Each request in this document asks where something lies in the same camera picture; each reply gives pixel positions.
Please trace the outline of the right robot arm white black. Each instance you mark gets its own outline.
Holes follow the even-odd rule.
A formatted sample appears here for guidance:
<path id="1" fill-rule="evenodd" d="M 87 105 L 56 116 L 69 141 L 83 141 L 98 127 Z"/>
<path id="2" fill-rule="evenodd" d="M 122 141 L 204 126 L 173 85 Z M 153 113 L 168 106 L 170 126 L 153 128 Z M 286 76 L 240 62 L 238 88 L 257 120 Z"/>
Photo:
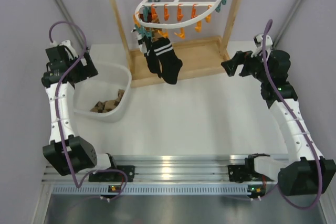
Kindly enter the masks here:
<path id="1" fill-rule="evenodd" d="M 261 55 L 237 51 L 232 59 L 221 63 L 232 77 L 239 65 L 241 77 L 252 76 L 261 83 L 261 96 L 276 120 L 288 151 L 288 163 L 269 154 L 250 154 L 245 159 L 245 174 L 251 180 L 262 175 L 276 181 L 285 196 L 325 193 L 335 175 L 335 161 L 326 159 L 314 144 L 301 116 L 298 96 L 287 80 L 290 56 L 273 50 L 263 63 Z"/>

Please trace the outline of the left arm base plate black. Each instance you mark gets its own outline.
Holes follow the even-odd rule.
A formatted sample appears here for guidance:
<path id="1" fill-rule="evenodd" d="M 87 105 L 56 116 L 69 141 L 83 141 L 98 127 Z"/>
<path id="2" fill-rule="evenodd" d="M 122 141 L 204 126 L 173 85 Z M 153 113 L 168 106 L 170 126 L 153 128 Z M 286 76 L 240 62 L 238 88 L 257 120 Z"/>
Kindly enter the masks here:
<path id="1" fill-rule="evenodd" d="M 118 170 L 123 171 L 128 178 L 128 182 L 133 182 L 135 176 L 135 166 L 133 165 L 118 165 Z M 89 175 L 89 182 L 125 182 L 124 175 L 120 173 L 96 173 Z"/>

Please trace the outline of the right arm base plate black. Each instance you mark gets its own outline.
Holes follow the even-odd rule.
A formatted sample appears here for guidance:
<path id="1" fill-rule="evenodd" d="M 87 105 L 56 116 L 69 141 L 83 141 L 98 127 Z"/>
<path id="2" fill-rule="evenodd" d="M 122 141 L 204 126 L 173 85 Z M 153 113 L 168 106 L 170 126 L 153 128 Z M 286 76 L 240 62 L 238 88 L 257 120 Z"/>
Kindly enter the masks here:
<path id="1" fill-rule="evenodd" d="M 243 183 L 243 182 L 274 182 L 266 175 L 250 171 L 245 165 L 228 165 L 228 175 L 230 182 Z"/>

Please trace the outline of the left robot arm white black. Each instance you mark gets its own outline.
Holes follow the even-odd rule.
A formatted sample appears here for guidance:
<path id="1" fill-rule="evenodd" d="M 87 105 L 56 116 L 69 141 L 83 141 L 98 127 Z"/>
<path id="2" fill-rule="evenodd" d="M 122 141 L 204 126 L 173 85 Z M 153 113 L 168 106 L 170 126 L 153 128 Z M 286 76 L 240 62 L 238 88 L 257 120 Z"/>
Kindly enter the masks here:
<path id="1" fill-rule="evenodd" d="M 108 153 L 98 154 L 77 130 L 75 85 L 96 76 L 98 71 L 88 52 L 83 55 L 85 64 L 74 52 L 66 45 L 46 49 L 49 61 L 41 82 L 50 105 L 51 134 L 49 144 L 43 147 L 43 155 L 61 176 L 96 169 L 106 180 L 114 180 L 119 169 L 113 157 Z"/>

